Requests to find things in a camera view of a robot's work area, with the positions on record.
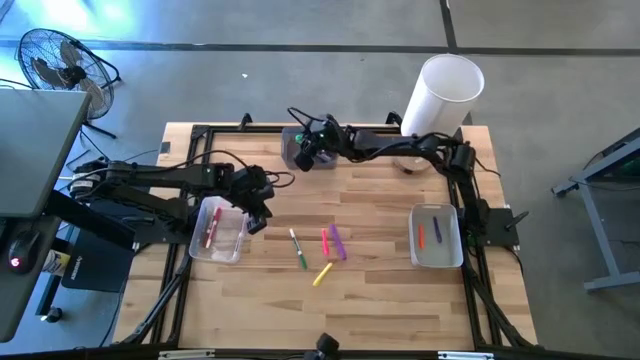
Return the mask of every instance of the clear plastic container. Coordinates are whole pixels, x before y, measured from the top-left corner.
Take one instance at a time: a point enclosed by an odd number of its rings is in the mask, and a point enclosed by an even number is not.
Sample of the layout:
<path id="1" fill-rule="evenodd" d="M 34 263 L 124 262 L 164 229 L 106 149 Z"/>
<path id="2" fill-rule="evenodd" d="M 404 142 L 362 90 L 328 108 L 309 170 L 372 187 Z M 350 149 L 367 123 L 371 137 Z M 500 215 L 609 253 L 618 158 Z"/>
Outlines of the clear plastic container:
<path id="1" fill-rule="evenodd" d="M 247 235 L 247 214 L 219 196 L 205 198 L 189 246 L 194 259 L 235 264 Z"/>
<path id="2" fill-rule="evenodd" d="M 438 242 L 434 220 L 437 219 L 442 242 Z M 424 231 L 424 248 L 420 248 L 420 225 Z M 462 241 L 456 209 L 449 204 L 416 204 L 409 215 L 409 248 L 414 266 L 450 268 L 462 265 Z"/>

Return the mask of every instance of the purple marker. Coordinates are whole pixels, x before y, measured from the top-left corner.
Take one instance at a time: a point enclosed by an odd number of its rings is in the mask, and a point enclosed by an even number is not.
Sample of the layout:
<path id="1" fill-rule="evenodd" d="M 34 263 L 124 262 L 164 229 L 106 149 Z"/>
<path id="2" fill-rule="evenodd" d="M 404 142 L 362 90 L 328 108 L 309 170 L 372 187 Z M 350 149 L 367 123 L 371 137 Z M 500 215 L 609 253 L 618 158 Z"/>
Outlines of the purple marker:
<path id="1" fill-rule="evenodd" d="M 440 226 L 438 226 L 438 219 L 433 217 L 433 227 L 436 229 L 436 239 L 439 244 L 442 244 L 442 234 L 440 234 Z"/>
<path id="2" fill-rule="evenodd" d="M 340 241 L 340 235 L 338 235 L 338 229 L 334 224 L 329 225 L 329 230 L 331 231 L 331 237 L 333 238 L 333 243 L 336 244 L 336 249 L 338 249 L 338 255 L 340 255 L 340 259 L 347 260 L 347 252 L 344 251 L 344 246 L 342 246 L 342 241 Z"/>

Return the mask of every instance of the wooden tabletop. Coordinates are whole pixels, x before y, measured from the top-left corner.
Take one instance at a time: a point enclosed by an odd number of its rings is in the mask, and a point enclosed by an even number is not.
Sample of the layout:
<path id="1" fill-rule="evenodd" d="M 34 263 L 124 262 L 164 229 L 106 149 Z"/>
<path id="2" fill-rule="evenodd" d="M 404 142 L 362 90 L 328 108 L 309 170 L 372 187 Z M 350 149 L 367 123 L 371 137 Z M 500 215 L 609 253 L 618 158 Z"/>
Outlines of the wooden tabletop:
<path id="1" fill-rule="evenodd" d="M 170 143 L 170 151 L 159 156 L 158 165 L 185 160 L 192 126 L 167 124 L 163 141 Z M 462 130 L 480 161 L 496 169 L 488 128 Z M 217 134 L 213 147 L 265 170 L 287 170 L 279 134 Z M 233 162 L 224 154 L 214 155 L 212 161 Z M 333 170 L 295 171 L 295 183 L 276 189 L 275 198 L 267 201 L 274 216 L 245 242 L 237 264 L 194 261 L 180 347 L 307 349 L 327 332 L 343 350 L 471 349 L 460 269 L 416 268 L 409 258 L 409 210 L 416 203 L 448 203 L 446 181 L 434 171 L 406 175 L 391 161 L 382 157 L 352 164 L 340 159 Z M 500 179 L 482 169 L 476 177 L 482 197 L 492 207 L 504 206 Z M 167 189 L 153 193 L 177 195 Z M 312 287 L 327 263 L 321 229 L 330 223 L 337 225 L 348 259 L 336 262 L 323 283 Z M 289 228 L 300 240 L 308 271 L 299 266 Z M 153 245 L 134 259 L 115 341 L 129 335 L 155 302 L 166 252 L 166 245 Z M 496 301 L 535 343 L 518 263 L 504 249 L 486 252 Z M 173 303 L 169 308 L 172 315 Z M 482 305 L 479 313 L 489 339 Z"/>

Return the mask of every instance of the orange marker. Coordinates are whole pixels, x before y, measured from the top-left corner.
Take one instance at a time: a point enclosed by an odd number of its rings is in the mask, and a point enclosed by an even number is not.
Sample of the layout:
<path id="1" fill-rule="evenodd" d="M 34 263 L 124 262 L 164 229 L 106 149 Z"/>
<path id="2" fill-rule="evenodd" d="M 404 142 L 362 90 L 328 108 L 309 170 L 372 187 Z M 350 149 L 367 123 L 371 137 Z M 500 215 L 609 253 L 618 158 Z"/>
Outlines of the orange marker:
<path id="1" fill-rule="evenodd" d="M 420 238 L 418 239 L 420 243 L 420 249 L 424 249 L 424 226 L 422 226 L 422 224 L 418 226 L 418 231 L 420 232 Z"/>

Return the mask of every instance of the yellow marker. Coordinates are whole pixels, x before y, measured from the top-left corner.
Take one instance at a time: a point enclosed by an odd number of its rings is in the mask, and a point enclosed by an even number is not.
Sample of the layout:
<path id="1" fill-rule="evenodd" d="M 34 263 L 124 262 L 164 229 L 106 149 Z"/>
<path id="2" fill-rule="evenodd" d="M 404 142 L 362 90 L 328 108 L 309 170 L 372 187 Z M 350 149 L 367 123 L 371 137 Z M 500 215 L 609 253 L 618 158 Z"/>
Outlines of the yellow marker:
<path id="1" fill-rule="evenodd" d="M 322 279 L 324 279 L 324 276 L 327 275 L 332 266 L 333 263 L 328 263 L 327 266 L 324 267 L 324 270 L 322 270 L 320 275 L 313 281 L 313 286 L 320 286 Z"/>

